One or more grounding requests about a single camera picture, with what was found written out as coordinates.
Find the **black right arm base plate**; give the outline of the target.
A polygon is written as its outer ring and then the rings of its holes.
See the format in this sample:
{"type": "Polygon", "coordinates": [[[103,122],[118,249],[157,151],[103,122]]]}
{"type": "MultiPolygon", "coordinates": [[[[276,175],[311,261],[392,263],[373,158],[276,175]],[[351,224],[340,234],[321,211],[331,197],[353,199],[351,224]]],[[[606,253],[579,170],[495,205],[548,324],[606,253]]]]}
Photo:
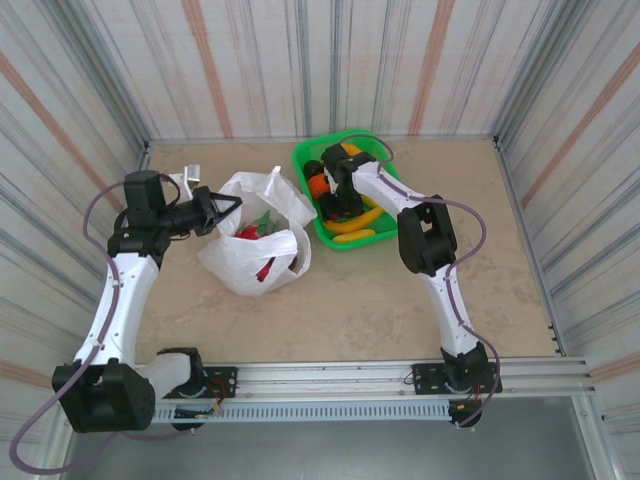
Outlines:
{"type": "Polygon", "coordinates": [[[503,391],[502,381],[496,380],[497,369],[489,362],[479,373],[459,373],[445,363],[428,362],[414,364],[412,367],[413,386],[416,395],[462,395],[472,390],[488,394],[503,391]]]}

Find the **grey metal panel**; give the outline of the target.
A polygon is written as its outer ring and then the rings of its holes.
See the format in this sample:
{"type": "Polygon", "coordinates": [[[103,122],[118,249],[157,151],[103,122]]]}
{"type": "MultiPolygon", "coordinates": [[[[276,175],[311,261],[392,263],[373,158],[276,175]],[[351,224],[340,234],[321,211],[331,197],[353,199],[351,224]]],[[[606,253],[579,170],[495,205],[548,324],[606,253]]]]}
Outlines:
{"type": "Polygon", "coordinates": [[[116,439],[61,480],[595,480],[572,426],[462,431],[439,422],[231,424],[116,439]]]}

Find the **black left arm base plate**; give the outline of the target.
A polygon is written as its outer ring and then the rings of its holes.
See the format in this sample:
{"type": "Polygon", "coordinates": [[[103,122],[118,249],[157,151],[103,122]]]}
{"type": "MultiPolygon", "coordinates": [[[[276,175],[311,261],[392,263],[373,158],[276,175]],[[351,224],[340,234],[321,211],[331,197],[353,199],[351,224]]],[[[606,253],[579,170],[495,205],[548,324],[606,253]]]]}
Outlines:
{"type": "Polygon", "coordinates": [[[214,399],[225,400],[236,396],[238,369],[229,366],[204,366],[204,381],[194,393],[175,388],[165,399],[214,399]]]}

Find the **aluminium mounting rail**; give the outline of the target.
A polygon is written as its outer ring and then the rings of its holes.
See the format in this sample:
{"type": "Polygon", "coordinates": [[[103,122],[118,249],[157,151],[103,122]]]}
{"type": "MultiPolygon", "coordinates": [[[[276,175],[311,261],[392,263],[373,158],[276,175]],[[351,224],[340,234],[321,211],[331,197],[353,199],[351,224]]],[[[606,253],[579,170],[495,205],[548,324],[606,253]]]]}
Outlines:
{"type": "MultiPolygon", "coordinates": [[[[237,364],[237,373],[215,396],[225,402],[394,400],[424,390],[431,398],[472,398],[488,393],[492,382],[479,391],[437,388],[415,376],[415,360],[365,362],[302,362],[237,364]]],[[[571,357],[520,357],[500,361],[502,390],[497,396],[591,396],[596,386],[586,361],[571,357]]]]}

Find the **small yellow fake banana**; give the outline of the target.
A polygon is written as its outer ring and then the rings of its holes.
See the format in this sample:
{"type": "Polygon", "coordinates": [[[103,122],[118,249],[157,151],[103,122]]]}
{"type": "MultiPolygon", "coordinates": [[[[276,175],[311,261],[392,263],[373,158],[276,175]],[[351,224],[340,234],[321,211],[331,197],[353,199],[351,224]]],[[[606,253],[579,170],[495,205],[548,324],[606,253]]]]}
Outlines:
{"type": "Polygon", "coordinates": [[[376,232],[373,229],[359,229],[348,233],[341,233],[333,237],[333,241],[339,244],[348,244],[358,242],[375,236],[376,232]]]}

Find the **white plastic bag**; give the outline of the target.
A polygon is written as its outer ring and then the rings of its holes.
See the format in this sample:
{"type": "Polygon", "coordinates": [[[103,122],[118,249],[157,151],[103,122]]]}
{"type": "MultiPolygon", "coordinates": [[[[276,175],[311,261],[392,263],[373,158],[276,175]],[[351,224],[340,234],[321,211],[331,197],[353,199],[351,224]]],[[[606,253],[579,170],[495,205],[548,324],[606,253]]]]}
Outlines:
{"type": "Polygon", "coordinates": [[[298,279],[311,265],[312,251],[305,227],[316,218],[310,200],[281,173],[238,172],[220,189],[238,196],[242,205],[218,225],[219,236],[199,252],[202,264],[230,290],[244,296],[261,296],[298,279]],[[259,240],[235,238],[242,224],[252,223],[265,211],[279,222],[280,229],[259,240]],[[296,271],[289,270],[298,255],[296,271]],[[263,282],[256,273],[274,257],[263,282]]]}

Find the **red fake strawberry green leaves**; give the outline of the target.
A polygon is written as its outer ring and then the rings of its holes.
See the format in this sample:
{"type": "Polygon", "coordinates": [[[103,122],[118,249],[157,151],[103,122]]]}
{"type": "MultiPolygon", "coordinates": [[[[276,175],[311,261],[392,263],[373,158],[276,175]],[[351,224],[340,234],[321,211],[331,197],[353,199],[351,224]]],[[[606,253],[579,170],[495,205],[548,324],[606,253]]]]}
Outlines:
{"type": "Polygon", "coordinates": [[[271,218],[271,211],[265,211],[252,223],[242,224],[234,237],[245,240],[259,240],[269,236],[280,229],[279,222],[271,218]]]}

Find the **green plastic basket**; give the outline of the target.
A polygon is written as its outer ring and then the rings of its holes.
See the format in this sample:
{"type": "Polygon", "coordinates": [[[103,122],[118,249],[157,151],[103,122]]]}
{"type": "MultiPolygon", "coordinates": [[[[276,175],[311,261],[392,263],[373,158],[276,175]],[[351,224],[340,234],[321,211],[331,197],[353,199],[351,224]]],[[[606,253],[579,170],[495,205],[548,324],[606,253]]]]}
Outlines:
{"type": "Polygon", "coordinates": [[[367,226],[368,229],[375,231],[373,236],[355,240],[347,243],[336,243],[333,241],[334,233],[326,230],[322,223],[320,208],[315,200],[312,199],[310,190],[307,185],[306,177],[303,173],[304,166],[312,160],[321,160],[321,155],[331,145],[336,144],[349,135],[372,135],[372,132],[366,129],[351,129],[327,135],[312,137],[299,143],[292,152],[292,164],[294,171],[298,177],[302,193],[308,197],[312,205],[316,208],[317,217],[312,221],[315,233],[318,239],[325,246],[338,252],[347,252],[350,250],[361,249],[376,243],[394,239],[397,236],[397,222],[393,215],[388,213],[382,214],[374,222],[367,226]]]}

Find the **red-orange fake orange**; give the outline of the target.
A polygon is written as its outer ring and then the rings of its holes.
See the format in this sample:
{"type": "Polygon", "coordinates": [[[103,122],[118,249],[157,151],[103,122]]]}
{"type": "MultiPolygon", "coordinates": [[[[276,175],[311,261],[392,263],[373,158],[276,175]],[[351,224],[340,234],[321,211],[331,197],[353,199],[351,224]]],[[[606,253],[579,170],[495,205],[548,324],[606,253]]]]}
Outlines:
{"type": "Polygon", "coordinates": [[[314,201],[318,201],[323,195],[331,192],[329,180],[325,174],[312,176],[308,179],[307,186],[314,201]]]}

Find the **orange-yellow fake banana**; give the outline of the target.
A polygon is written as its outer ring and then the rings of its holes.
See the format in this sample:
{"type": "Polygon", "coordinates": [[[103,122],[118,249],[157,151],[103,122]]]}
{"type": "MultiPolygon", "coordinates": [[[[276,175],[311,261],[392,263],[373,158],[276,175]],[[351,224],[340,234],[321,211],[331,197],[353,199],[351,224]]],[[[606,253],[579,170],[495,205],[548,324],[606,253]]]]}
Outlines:
{"type": "Polygon", "coordinates": [[[327,221],[323,223],[323,226],[332,233],[347,234],[356,230],[365,229],[384,213],[385,210],[377,206],[350,220],[344,222],[327,221]]]}

